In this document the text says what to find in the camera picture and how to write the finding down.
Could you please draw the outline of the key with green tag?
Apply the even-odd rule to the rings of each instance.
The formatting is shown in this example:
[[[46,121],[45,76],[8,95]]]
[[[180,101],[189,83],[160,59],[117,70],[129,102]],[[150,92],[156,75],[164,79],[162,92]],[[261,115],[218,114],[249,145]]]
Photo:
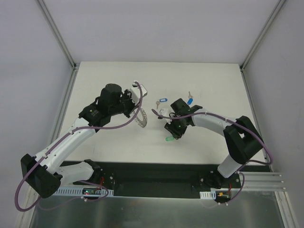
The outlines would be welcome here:
[[[174,138],[173,136],[168,136],[168,137],[166,137],[165,140],[166,140],[167,142],[171,142],[171,141],[174,141],[175,138]]]

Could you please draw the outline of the metal key ring disc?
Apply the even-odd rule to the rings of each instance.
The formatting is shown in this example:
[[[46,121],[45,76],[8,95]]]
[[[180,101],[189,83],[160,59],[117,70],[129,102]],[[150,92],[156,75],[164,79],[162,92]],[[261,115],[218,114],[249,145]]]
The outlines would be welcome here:
[[[145,128],[148,123],[146,112],[142,108],[140,108],[139,113],[136,115],[134,120],[141,128]]]

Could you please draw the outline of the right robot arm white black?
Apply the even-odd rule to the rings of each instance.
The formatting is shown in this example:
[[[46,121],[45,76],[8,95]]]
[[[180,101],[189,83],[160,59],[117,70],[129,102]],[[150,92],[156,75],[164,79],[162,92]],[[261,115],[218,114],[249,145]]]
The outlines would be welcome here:
[[[181,98],[171,104],[171,110],[164,116],[167,118],[164,128],[174,139],[180,139],[188,126],[202,127],[225,138],[228,156],[216,170],[203,178],[211,188],[220,189],[228,185],[231,176],[263,148],[261,136],[246,116],[225,118],[199,105],[190,107]]]

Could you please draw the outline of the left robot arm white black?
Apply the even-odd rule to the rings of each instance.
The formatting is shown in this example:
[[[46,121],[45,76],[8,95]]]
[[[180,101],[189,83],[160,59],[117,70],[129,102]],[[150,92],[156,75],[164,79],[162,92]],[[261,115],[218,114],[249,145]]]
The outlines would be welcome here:
[[[96,162],[84,160],[76,165],[62,167],[63,161],[85,140],[99,130],[108,130],[111,118],[123,114],[131,117],[138,110],[147,90],[137,81],[125,91],[117,84],[107,84],[100,95],[78,115],[65,134],[56,139],[46,149],[21,159],[22,175],[43,199],[52,196],[61,185],[78,181],[87,181],[91,185],[99,184],[102,171]]]

